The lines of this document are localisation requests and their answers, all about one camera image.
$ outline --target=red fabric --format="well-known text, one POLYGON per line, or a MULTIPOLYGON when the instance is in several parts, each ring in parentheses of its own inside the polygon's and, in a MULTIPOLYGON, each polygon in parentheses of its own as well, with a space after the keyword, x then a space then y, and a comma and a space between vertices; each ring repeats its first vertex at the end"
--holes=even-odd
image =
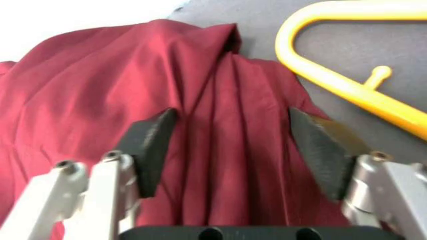
POLYGON ((158 20, 63 34, 0 64, 0 223, 29 179, 65 159, 93 166, 133 122, 172 107, 140 225, 346 225, 290 134, 288 107, 324 114, 288 69, 239 47, 233 24, 158 20))

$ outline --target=gray surface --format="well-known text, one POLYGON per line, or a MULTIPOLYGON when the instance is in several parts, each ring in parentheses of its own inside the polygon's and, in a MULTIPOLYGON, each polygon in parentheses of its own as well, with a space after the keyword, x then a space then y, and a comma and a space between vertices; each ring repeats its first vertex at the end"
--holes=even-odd
MULTIPOLYGON (((282 23, 316 0, 192 0, 170 19, 209 27, 238 23, 241 53, 277 61, 274 44, 282 23)), ((302 56, 363 83, 381 65, 393 76, 379 88, 397 100, 427 112, 427 23, 325 22, 303 30, 296 41, 302 56)), ((353 129, 372 148, 400 162, 426 162, 427 142, 327 92, 305 79, 315 104, 353 129)))

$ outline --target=white wall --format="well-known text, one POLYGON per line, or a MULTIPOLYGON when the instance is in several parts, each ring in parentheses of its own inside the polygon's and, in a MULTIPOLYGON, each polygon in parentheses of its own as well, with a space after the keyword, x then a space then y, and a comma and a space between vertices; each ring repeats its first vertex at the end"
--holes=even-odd
POLYGON ((164 19, 188 0, 0 0, 0 62, 72 31, 164 19))

